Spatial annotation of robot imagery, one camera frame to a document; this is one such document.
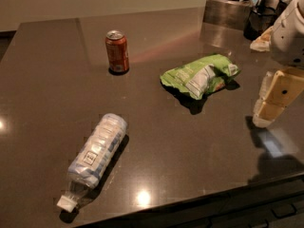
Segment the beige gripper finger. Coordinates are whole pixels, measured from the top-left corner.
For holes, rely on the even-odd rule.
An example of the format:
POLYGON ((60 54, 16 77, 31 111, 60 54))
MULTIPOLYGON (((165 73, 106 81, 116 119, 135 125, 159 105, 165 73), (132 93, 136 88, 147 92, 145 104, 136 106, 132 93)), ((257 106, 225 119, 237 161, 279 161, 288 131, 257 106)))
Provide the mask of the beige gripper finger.
POLYGON ((253 123, 265 128, 274 122, 304 90, 304 70, 286 67, 275 72, 265 99, 258 99, 254 107, 253 123))
POLYGON ((265 99, 266 98, 266 96, 268 94, 268 91, 270 89, 272 80, 274 79, 274 75, 275 74, 273 72, 268 71, 266 73, 266 75, 264 76, 264 78, 262 80, 262 83, 261 83, 260 90, 259 90, 259 98, 260 99, 265 99))

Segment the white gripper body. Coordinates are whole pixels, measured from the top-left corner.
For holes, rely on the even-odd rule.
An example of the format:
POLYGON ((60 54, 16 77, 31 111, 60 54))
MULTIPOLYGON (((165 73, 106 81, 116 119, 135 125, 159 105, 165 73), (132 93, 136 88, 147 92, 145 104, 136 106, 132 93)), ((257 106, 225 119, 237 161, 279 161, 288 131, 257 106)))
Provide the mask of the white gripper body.
POLYGON ((292 0, 276 19, 270 52, 284 66, 304 67, 304 0, 292 0))

